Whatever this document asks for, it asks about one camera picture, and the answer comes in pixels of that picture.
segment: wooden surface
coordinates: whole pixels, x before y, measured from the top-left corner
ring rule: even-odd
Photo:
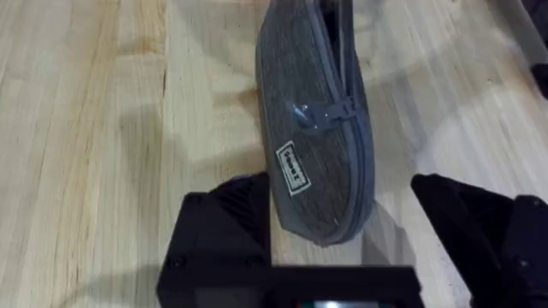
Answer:
[[[254,41],[266,5],[0,2],[0,306],[156,305],[182,196],[265,168]],[[526,63],[545,54],[518,48],[504,12],[356,0],[380,206],[363,236],[327,249],[273,211],[276,262],[413,264],[427,306],[467,306],[409,181],[437,172],[548,199],[547,102]]]

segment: brand label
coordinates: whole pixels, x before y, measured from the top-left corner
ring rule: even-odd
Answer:
[[[276,151],[277,160],[282,167],[285,183],[288,185],[289,195],[293,196],[297,193],[302,193],[310,187],[310,179],[308,179],[304,168],[302,168],[301,160],[295,152],[295,144],[290,141]]]

